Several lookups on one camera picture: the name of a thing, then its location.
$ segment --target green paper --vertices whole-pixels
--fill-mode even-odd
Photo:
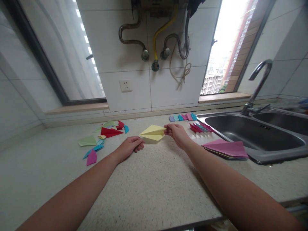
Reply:
[[[82,138],[80,140],[78,140],[78,144],[82,147],[82,146],[96,146],[96,140],[94,138],[94,136],[87,136],[85,138]]]
[[[108,122],[106,122],[106,123],[104,123],[103,125],[101,125],[98,129],[96,129],[96,130],[94,131],[94,133],[95,133],[95,132],[100,132],[100,131],[102,130],[102,127],[107,128],[107,127],[109,127],[109,126],[114,126],[114,125],[115,125],[115,122],[113,122],[112,120],[109,120]]]

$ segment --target hand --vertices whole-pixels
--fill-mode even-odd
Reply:
[[[167,128],[164,134],[171,136],[179,148],[184,149],[184,145],[191,141],[182,125],[167,124],[164,127]]]
[[[138,152],[144,148],[144,140],[138,136],[128,137],[123,143],[113,152],[117,162],[121,163],[129,157],[133,151]]]

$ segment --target blue paper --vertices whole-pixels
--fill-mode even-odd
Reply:
[[[174,122],[175,121],[173,116],[169,116],[169,120],[170,120],[170,122]]]
[[[198,120],[198,118],[196,117],[196,115],[194,113],[191,113],[192,119],[193,120]]]
[[[90,149],[90,150],[87,152],[87,154],[84,156],[83,159],[87,158],[91,151],[92,151],[92,149]]]
[[[204,127],[202,127],[201,125],[195,123],[203,132],[208,132],[208,130]]]
[[[125,134],[129,132],[128,126],[124,125],[124,129],[125,129]]]
[[[99,139],[99,141],[97,141],[97,145],[102,145],[105,143],[105,140]]]
[[[95,146],[95,147],[93,148],[93,150],[94,150],[94,151],[98,151],[98,150],[102,149],[103,147],[104,147],[103,145],[98,145],[98,146]]]
[[[173,118],[174,118],[175,121],[180,121],[179,117],[177,115],[175,115],[175,114],[173,114]]]

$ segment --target yellow gas hose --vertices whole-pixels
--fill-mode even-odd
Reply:
[[[156,37],[158,36],[158,34],[162,31],[164,31],[166,28],[168,28],[176,19],[177,17],[177,10],[179,8],[179,5],[178,4],[175,4],[174,5],[174,15],[173,17],[165,24],[163,25],[161,28],[159,28],[156,32],[155,32],[155,35],[154,35],[154,38],[153,38],[153,48],[154,48],[154,57],[155,57],[155,60],[158,60],[158,57],[157,57],[157,51],[156,51]]]

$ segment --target sky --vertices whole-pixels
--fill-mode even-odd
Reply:
[[[223,0],[214,39],[218,40],[212,47],[211,58],[230,56],[234,41],[239,33],[243,16],[249,0]]]

